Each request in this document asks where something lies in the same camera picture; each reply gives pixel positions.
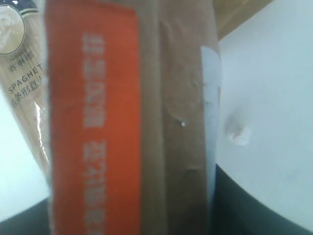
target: wooden surface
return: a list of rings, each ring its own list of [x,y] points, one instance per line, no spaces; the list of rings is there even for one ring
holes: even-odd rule
[[[219,38],[223,38],[273,0],[214,0]]]

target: plastic packaging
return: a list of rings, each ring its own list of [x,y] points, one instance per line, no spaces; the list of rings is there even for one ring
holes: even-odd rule
[[[34,158],[46,173],[41,19],[31,0],[0,2],[0,86]]]

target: orange label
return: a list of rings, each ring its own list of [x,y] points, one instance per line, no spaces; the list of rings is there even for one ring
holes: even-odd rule
[[[140,234],[140,86],[133,10],[46,7],[55,235]]]

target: circular logo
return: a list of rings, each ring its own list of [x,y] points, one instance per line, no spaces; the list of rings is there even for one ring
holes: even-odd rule
[[[20,48],[25,37],[21,14],[10,5],[0,5],[0,55],[9,55]]]

